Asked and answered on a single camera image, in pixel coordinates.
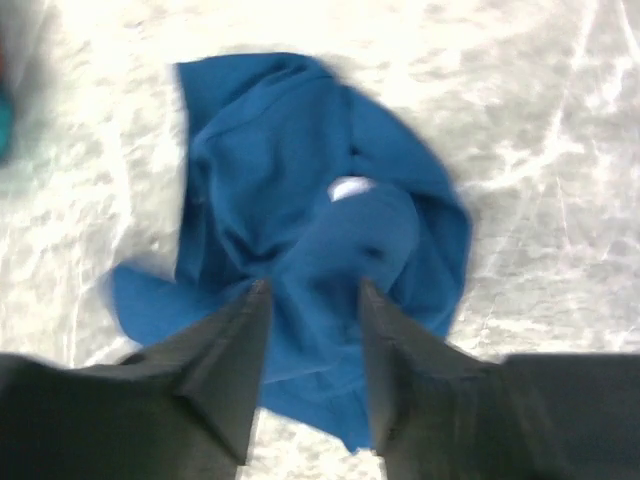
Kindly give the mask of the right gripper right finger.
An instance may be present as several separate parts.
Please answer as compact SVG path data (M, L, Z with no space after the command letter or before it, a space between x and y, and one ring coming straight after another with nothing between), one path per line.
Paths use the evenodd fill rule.
M635 479L639 358L473 358L370 281L360 321L376 453L390 479Z

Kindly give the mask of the dark blue t shirt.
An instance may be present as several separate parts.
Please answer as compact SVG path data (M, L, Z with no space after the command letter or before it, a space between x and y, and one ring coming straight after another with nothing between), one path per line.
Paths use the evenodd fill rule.
M188 161L175 277L114 268L122 330L155 344L267 278L261 405L350 451L370 447L359 283L446 335L465 286L467 210L408 127L312 57L223 55L177 74Z

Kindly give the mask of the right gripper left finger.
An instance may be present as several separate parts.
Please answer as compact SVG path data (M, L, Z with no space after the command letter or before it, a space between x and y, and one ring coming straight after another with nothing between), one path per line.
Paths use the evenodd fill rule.
M1 475L24 480L232 479L247 458L271 288L117 364L1 357Z

